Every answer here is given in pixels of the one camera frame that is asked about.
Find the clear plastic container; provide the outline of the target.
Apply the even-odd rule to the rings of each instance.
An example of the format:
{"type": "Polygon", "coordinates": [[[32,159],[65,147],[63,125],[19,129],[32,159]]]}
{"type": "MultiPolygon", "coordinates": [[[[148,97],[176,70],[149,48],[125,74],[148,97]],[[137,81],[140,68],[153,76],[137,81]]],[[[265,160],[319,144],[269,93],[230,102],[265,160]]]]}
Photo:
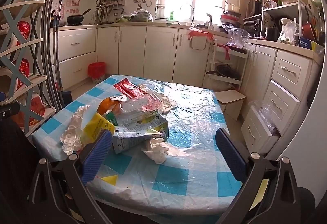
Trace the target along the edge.
{"type": "Polygon", "coordinates": [[[160,109],[162,101],[153,93],[132,98],[119,104],[119,114],[122,116],[152,114],[160,109]]]}

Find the black pan on rack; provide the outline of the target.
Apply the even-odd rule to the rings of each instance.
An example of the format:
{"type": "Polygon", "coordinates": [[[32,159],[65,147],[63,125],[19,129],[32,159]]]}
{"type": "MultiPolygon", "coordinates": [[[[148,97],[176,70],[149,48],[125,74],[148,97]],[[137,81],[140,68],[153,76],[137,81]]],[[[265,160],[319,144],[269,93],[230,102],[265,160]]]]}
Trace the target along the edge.
{"type": "Polygon", "coordinates": [[[230,65],[216,65],[214,70],[207,71],[207,75],[218,75],[222,77],[232,78],[235,80],[240,80],[241,75],[230,67],[230,65]]]}

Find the red snack wrapper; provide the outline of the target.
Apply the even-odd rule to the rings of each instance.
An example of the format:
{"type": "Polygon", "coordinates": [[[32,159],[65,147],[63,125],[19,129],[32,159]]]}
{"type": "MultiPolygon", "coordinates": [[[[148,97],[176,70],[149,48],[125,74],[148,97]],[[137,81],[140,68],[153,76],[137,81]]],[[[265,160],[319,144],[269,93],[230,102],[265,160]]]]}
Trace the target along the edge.
{"type": "Polygon", "coordinates": [[[147,94],[146,91],[131,83],[127,78],[114,84],[114,87],[130,99],[142,97],[147,94]]]}

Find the red floor trash bin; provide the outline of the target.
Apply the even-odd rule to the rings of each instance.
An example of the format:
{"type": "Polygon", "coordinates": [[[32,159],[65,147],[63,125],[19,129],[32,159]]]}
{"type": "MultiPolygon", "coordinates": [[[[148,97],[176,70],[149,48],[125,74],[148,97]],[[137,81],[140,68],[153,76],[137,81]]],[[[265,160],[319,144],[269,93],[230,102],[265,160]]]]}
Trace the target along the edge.
{"type": "Polygon", "coordinates": [[[87,74],[93,81],[93,84],[98,84],[105,79],[105,62],[95,62],[88,65],[87,74]]]}

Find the white crumpled tissue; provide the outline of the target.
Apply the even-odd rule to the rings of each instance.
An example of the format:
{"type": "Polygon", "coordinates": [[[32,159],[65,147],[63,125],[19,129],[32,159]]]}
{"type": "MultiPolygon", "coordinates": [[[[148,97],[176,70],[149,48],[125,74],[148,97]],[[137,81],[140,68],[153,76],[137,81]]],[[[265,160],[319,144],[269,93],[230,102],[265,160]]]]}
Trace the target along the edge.
{"type": "Polygon", "coordinates": [[[145,141],[143,153],[156,164],[163,164],[166,157],[189,157],[185,151],[167,143],[163,138],[151,138],[145,141]]]}

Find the blue checkered plastic tablecloth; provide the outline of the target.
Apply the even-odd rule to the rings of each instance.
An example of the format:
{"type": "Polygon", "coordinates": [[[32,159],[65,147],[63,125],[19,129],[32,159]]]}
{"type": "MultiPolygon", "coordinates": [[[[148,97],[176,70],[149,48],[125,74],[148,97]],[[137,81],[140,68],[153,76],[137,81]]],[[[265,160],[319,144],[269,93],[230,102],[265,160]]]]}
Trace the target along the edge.
{"type": "Polygon", "coordinates": [[[211,90],[130,77],[173,104],[165,115],[167,139],[149,139],[121,153],[113,150],[89,184],[95,197],[129,209],[169,215],[224,211],[241,184],[215,142],[226,127],[211,90]]]}

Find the white slatted shelf rack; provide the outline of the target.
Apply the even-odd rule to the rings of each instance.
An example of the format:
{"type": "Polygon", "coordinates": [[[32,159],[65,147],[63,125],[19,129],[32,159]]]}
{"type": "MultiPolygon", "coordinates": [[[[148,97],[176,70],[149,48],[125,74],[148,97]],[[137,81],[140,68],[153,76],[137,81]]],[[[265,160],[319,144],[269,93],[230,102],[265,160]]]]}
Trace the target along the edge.
{"type": "Polygon", "coordinates": [[[55,108],[45,96],[48,77],[41,67],[39,21],[45,0],[1,1],[1,109],[18,104],[10,116],[30,136],[55,108]]]}

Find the clear plastic bag on counter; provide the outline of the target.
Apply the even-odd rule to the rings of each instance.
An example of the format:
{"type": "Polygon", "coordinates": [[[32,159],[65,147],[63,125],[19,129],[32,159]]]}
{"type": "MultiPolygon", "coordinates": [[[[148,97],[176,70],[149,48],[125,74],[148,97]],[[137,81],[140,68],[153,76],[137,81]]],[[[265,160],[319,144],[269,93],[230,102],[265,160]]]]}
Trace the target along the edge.
{"type": "Polygon", "coordinates": [[[241,28],[236,28],[232,24],[225,25],[224,29],[228,34],[227,46],[243,48],[249,39],[249,33],[241,28]]]}

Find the orange peel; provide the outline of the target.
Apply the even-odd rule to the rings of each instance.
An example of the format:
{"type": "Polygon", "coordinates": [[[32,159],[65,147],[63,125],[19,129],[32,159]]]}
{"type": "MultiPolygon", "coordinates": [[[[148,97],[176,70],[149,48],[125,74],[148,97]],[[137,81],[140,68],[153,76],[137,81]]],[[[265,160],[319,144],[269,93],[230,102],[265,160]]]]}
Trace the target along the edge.
{"type": "Polygon", "coordinates": [[[100,115],[104,115],[107,111],[111,112],[117,112],[120,102],[116,100],[112,100],[109,97],[105,98],[101,103],[99,104],[97,108],[97,113],[100,115]]]}

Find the white tiered storage rack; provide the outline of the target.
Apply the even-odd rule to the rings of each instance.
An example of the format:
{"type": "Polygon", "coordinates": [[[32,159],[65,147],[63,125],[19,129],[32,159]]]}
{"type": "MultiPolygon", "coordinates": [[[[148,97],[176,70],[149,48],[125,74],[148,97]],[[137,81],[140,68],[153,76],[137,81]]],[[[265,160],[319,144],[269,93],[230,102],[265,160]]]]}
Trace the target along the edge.
{"type": "Polygon", "coordinates": [[[214,91],[240,90],[249,51],[245,48],[229,46],[222,40],[214,39],[209,55],[202,86],[214,91]]]}

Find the small white wooden stool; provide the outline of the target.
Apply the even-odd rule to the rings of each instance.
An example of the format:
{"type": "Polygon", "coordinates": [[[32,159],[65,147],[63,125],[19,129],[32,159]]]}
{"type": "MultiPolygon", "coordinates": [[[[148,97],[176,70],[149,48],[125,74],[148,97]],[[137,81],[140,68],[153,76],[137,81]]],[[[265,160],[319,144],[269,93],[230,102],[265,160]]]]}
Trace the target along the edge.
{"type": "Polygon", "coordinates": [[[222,112],[237,121],[246,96],[236,90],[215,92],[222,112]]]}

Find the black frying pan on stove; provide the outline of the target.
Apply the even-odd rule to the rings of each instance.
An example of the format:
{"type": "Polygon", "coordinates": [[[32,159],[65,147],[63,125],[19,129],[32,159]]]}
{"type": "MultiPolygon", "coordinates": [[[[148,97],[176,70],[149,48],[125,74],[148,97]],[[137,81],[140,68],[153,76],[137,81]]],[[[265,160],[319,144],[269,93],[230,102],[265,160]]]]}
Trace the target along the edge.
{"type": "Polygon", "coordinates": [[[77,14],[77,15],[71,15],[67,17],[67,23],[68,25],[78,25],[81,24],[82,21],[84,20],[84,15],[90,12],[91,9],[87,9],[84,11],[82,14],[77,14]]]}

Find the yellow snack wrapper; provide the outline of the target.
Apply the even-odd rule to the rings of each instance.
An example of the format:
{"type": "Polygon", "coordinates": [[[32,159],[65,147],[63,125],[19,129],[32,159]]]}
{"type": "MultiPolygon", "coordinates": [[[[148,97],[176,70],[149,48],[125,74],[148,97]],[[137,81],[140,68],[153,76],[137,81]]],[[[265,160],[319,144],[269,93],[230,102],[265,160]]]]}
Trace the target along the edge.
{"type": "Polygon", "coordinates": [[[87,145],[93,143],[101,132],[110,131],[113,135],[115,133],[115,126],[111,122],[109,122],[106,118],[99,113],[95,113],[91,120],[86,124],[86,126],[82,129],[81,142],[83,145],[87,145]]]}

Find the white crumpled plastic bag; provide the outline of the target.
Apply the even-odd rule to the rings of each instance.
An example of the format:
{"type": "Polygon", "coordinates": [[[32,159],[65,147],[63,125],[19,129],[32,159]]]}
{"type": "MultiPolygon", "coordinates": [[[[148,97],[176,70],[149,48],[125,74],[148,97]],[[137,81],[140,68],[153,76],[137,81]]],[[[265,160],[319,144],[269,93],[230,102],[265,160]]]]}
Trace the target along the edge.
{"type": "Polygon", "coordinates": [[[72,115],[68,127],[60,136],[62,150],[67,156],[71,155],[74,152],[80,151],[83,148],[83,131],[81,127],[84,113],[88,110],[89,107],[90,105],[78,107],[78,109],[72,115]]]}

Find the open bottom drawer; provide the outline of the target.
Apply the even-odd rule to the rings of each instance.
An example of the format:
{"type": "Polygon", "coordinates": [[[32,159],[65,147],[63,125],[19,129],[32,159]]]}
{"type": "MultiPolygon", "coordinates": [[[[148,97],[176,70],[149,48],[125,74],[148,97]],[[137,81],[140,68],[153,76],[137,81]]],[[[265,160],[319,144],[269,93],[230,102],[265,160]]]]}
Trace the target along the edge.
{"type": "Polygon", "coordinates": [[[279,139],[272,134],[253,106],[241,126],[241,132],[250,153],[268,154],[279,139]]]}

